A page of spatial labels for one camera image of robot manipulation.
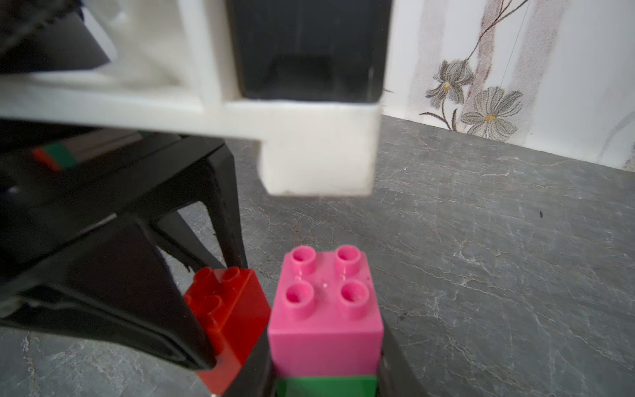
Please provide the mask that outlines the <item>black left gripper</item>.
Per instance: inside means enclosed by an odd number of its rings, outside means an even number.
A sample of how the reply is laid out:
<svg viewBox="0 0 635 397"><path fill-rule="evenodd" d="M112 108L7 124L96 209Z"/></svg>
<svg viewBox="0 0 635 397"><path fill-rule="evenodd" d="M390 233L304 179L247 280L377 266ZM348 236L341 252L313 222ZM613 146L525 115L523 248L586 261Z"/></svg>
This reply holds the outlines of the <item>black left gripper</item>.
<svg viewBox="0 0 635 397"><path fill-rule="evenodd" d="M60 171L24 149L2 155L1 177L3 327L216 367L163 254L248 268L225 141L151 133Z"/></svg>

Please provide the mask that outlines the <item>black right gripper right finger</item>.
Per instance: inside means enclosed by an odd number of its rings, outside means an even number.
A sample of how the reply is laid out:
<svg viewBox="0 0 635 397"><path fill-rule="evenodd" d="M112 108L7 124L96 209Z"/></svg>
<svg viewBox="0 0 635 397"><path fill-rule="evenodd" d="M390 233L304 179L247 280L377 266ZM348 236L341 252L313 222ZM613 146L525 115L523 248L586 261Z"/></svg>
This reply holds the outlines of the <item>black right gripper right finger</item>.
<svg viewBox="0 0 635 397"><path fill-rule="evenodd" d="M377 396L428 397L389 327L385 327L378 370Z"/></svg>

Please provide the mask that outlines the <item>green lego brick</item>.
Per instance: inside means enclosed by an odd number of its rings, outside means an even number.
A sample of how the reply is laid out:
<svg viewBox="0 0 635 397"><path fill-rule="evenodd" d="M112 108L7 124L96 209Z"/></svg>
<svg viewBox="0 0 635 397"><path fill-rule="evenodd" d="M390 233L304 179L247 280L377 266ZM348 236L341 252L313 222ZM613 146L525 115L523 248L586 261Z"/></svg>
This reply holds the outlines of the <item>green lego brick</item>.
<svg viewBox="0 0 635 397"><path fill-rule="evenodd" d="M375 397L376 375L289 377L275 381L276 395L282 397Z"/></svg>

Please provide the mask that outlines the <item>pink lego brick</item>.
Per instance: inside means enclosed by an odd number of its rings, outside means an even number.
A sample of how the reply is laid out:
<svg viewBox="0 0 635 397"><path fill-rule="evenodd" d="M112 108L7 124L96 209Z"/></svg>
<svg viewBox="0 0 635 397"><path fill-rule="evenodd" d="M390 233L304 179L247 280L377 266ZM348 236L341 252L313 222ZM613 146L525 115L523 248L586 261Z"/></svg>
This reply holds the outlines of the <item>pink lego brick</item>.
<svg viewBox="0 0 635 397"><path fill-rule="evenodd" d="M285 254L267 329L279 377L375 375L384 332L363 251L298 246Z"/></svg>

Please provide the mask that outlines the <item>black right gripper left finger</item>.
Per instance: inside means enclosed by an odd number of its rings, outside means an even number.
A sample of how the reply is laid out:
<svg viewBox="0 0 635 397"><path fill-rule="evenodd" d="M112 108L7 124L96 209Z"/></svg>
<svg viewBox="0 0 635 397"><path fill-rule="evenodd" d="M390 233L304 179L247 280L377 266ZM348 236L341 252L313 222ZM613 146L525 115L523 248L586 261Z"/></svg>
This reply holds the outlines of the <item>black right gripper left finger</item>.
<svg viewBox="0 0 635 397"><path fill-rule="evenodd" d="M223 397L275 396L275 372L268 337L259 337L245 364Z"/></svg>

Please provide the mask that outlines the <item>small red lego brick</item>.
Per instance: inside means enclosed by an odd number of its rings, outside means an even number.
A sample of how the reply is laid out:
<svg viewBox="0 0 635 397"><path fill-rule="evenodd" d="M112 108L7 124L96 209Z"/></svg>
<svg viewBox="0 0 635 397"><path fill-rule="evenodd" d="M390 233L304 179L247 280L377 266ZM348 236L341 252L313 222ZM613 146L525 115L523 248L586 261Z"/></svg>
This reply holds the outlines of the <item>small red lego brick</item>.
<svg viewBox="0 0 635 397"><path fill-rule="evenodd" d="M271 307L253 269L203 268L184 295L213 345L217 364L198 372L214 395L224 394L266 329Z"/></svg>

